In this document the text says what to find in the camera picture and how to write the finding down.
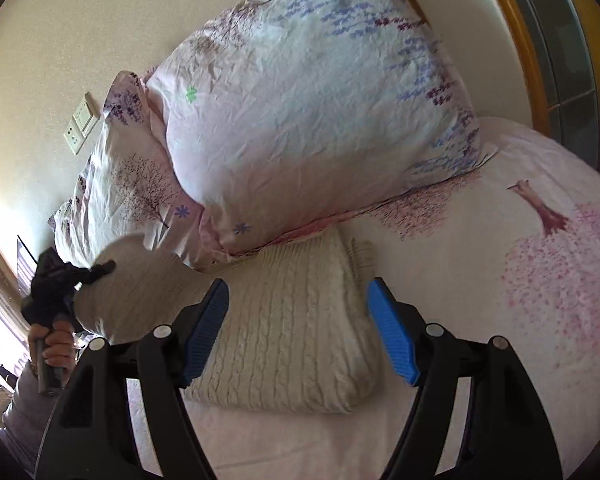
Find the person's left forearm sleeve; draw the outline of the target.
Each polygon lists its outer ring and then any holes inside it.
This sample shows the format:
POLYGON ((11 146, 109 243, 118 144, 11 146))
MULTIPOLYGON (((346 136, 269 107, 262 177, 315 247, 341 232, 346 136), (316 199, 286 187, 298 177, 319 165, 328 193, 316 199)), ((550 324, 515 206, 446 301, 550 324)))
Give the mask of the person's left forearm sleeve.
POLYGON ((12 457, 29 474, 34 473, 38 450, 58 399, 59 392, 38 392, 38 378, 31 363, 27 362, 3 415, 0 439, 12 457))

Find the person's left hand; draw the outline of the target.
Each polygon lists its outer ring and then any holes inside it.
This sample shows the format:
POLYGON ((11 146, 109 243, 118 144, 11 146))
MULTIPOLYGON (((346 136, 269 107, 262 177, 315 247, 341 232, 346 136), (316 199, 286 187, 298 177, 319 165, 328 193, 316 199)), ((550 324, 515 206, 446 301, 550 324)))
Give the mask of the person's left hand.
POLYGON ((72 324, 62 318, 47 328, 32 324, 28 333, 30 361, 38 368, 38 343, 43 343, 42 359, 51 367, 61 368, 70 375, 76 367, 76 348, 74 348, 74 329, 72 324))

